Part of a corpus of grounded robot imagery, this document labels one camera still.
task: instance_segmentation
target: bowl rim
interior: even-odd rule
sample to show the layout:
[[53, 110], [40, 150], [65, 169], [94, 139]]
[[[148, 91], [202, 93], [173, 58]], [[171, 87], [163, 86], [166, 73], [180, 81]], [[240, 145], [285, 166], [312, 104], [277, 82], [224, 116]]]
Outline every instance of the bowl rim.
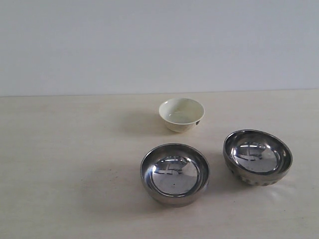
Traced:
[[[272, 173], [268, 173], [268, 172], [254, 172], [254, 171], [250, 171], [246, 168], [244, 168], [242, 165], [239, 165], [237, 163], [234, 162], [234, 159], [231, 158], [227, 153], [226, 153], [226, 142], [227, 140], [232, 137], [234, 134], [237, 134], [239, 132], [245, 132], [245, 131], [249, 131], [249, 132], [256, 132], [256, 133], [261, 133], [261, 134], [265, 134], [275, 140], [277, 140], [279, 143], [281, 143], [285, 150], [288, 152], [289, 156], [290, 156], [290, 164], [287, 168], [285, 168], [284, 171], [278, 173], [278, 172], [272, 172]], [[293, 163], [293, 154], [291, 153], [291, 150], [289, 149], [289, 147], [279, 138], [277, 138], [276, 136], [270, 134], [270, 133], [267, 133], [267, 132], [264, 132], [264, 131], [261, 131], [261, 130], [257, 130], [257, 129], [240, 129], [240, 130], [236, 130], [234, 132], [232, 132], [231, 134], [229, 134], [225, 140], [224, 140], [224, 143], [223, 143], [223, 152], [225, 153], [225, 155], [227, 156], [227, 159], [229, 162], [231, 162], [233, 165], [235, 165], [236, 167], [244, 170], [245, 172], [248, 172], [248, 173], [252, 173], [252, 174], [255, 174], [255, 175], [260, 175], [260, 176], [267, 176], [267, 175], [281, 175], [281, 174], [285, 174], [290, 168], [291, 168], [291, 165]]]
[[[203, 114], [201, 115], [201, 117], [200, 117], [199, 119], [197, 119], [197, 120], [195, 120], [195, 121], [192, 121], [192, 122], [188, 122], [188, 123], [176, 123], [176, 122], [173, 122], [173, 121], [169, 121], [169, 120], [165, 119], [165, 118], [161, 115], [160, 109], [161, 109], [161, 107], [162, 107], [166, 102], [172, 101], [172, 100], [190, 100], [190, 101], [193, 101], [193, 102], [197, 103], [199, 106], [201, 106], [201, 108], [203, 109]], [[200, 102], [198, 102], [198, 101], [196, 101], [196, 100], [194, 100], [194, 99], [184, 98], [184, 97], [180, 97], [180, 98], [177, 97], [177, 98], [170, 98], [170, 99], [168, 99], [168, 100], [162, 102], [161, 105], [159, 106], [158, 112], [159, 112], [159, 116], [160, 116], [164, 121], [166, 121], [166, 122], [168, 122], [168, 123], [177, 124], [177, 125], [188, 125], [188, 124], [193, 124], [193, 123], [199, 122], [200, 120], [203, 119], [203, 117], [204, 117], [204, 115], [205, 115], [205, 107], [203, 106], [203, 104], [201, 104]]]
[[[141, 165], [140, 165], [140, 176], [141, 176], [143, 185], [146, 186], [146, 184], [145, 184], [145, 178], [144, 178], [144, 175], [143, 175], [143, 173], [142, 173], [142, 166], [143, 166], [143, 163], [145, 162], [146, 158], [147, 158], [154, 150], [156, 150], [156, 149], [158, 149], [158, 148], [161, 148], [161, 147], [163, 147], [163, 146], [168, 146], [168, 145], [180, 145], [180, 146], [185, 146], [185, 147], [187, 147], [187, 148], [189, 148], [189, 149], [194, 150], [194, 151], [195, 151], [196, 153], [198, 153], [198, 154], [201, 156], [201, 158], [204, 160], [204, 162], [205, 162], [206, 165], [207, 165], [207, 171], [208, 171], [207, 179], [206, 179], [206, 180], [202, 183], [202, 185], [194, 192], [194, 194], [196, 194], [197, 192], [201, 191], [201, 189], [204, 188], [204, 187], [208, 184], [208, 182], [209, 182], [209, 178], [210, 178], [210, 166], [209, 166], [209, 163], [208, 163], [206, 157], [205, 157], [200, 151], [198, 151], [196, 148], [194, 148], [194, 147], [192, 147], [192, 146], [189, 146], [189, 145], [183, 144], [183, 143], [165, 143], [165, 144], [161, 144], [161, 145], [159, 145], [159, 146], [157, 146], [157, 147], [151, 149], [151, 150], [144, 156], [144, 158], [143, 158], [142, 161], [141, 161]], [[168, 196], [168, 195], [165, 195], [165, 194], [159, 194], [159, 195], [161, 195], [162, 197], [172, 198], [172, 196]], [[183, 196], [181, 196], [181, 197], [184, 198], [184, 197], [189, 197], [189, 196], [190, 196], [190, 195], [183, 195]]]

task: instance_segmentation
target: stainless steel bowl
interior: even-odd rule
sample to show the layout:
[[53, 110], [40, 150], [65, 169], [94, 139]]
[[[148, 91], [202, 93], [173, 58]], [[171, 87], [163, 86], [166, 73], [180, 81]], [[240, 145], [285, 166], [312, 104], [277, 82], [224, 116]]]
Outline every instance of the stainless steel bowl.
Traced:
[[289, 171], [293, 156], [289, 148], [271, 134], [245, 129], [233, 132], [224, 142], [226, 165], [242, 181], [267, 186]]
[[169, 143], [152, 149], [141, 163], [142, 183], [164, 205], [186, 206], [206, 190], [209, 166], [196, 149]]

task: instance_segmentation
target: white wall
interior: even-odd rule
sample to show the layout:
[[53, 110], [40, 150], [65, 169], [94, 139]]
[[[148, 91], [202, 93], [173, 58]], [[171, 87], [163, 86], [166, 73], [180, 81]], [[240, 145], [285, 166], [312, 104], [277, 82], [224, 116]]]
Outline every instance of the white wall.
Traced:
[[319, 0], [2, 0], [0, 95], [319, 87]]

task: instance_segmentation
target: small bowl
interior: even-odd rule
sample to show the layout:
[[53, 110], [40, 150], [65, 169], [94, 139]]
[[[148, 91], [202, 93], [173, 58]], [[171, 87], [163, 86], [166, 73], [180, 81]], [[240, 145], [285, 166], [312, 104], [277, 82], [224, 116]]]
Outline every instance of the small bowl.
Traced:
[[196, 149], [169, 143], [152, 149], [142, 160], [141, 178], [148, 194], [166, 206], [183, 207], [206, 190], [209, 166]]
[[289, 148], [281, 140], [252, 129], [230, 134], [225, 139], [223, 154], [231, 172], [254, 186], [278, 182], [288, 173], [293, 162]]
[[185, 132], [198, 125], [204, 117], [204, 106], [192, 99], [173, 98], [159, 107], [159, 115], [172, 131]]

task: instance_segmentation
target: tabletop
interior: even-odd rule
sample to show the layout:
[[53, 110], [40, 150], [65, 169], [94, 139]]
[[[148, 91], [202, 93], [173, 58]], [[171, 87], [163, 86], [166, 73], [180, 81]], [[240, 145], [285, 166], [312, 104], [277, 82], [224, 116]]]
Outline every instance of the tabletop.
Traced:
[[[158, 115], [173, 97], [201, 102], [194, 129], [174, 133]], [[319, 90], [0, 98], [1, 239], [317, 239]], [[228, 134], [258, 129], [290, 148], [289, 173], [246, 186], [222, 156]], [[165, 208], [149, 197], [140, 163], [170, 142], [199, 150], [207, 191]]]

